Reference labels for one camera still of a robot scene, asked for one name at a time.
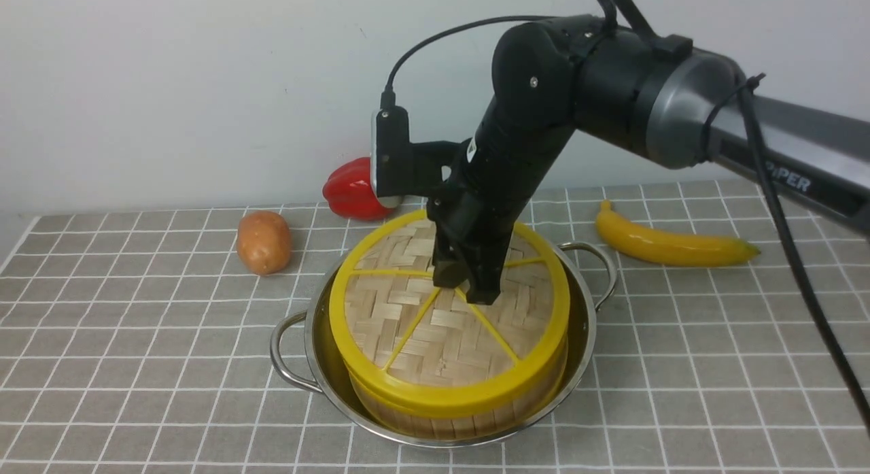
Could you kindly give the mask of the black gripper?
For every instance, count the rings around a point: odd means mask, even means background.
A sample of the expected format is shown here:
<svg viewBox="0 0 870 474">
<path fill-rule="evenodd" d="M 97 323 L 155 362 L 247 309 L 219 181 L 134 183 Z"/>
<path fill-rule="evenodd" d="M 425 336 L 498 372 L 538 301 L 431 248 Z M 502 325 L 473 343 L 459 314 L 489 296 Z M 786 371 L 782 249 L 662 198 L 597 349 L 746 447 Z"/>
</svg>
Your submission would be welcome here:
<svg viewBox="0 0 870 474">
<path fill-rule="evenodd" d="M 513 225 L 538 187 L 538 153 L 528 143 L 471 137 L 451 164 L 451 175 L 432 193 L 427 214 L 437 227 L 432 282 L 491 305 L 501 294 L 504 259 Z"/>
</svg>

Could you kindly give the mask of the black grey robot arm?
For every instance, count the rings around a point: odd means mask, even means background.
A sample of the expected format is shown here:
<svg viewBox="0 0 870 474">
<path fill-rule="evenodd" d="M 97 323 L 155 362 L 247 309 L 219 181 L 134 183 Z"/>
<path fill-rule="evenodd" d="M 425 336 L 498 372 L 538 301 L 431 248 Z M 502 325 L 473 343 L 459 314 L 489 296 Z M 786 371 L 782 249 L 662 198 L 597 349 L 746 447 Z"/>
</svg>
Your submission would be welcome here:
<svg viewBox="0 0 870 474">
<path fill-rule="evenodd" d="M 867 121 L 765 98 L 730 58 L 594 16 L 504 32 L 493 96 L 433 192 L 433 282 L 492 304 L 514 223 L 575 132 L 666 169 L 712 162 L 868 235 Z"/>
</svg>

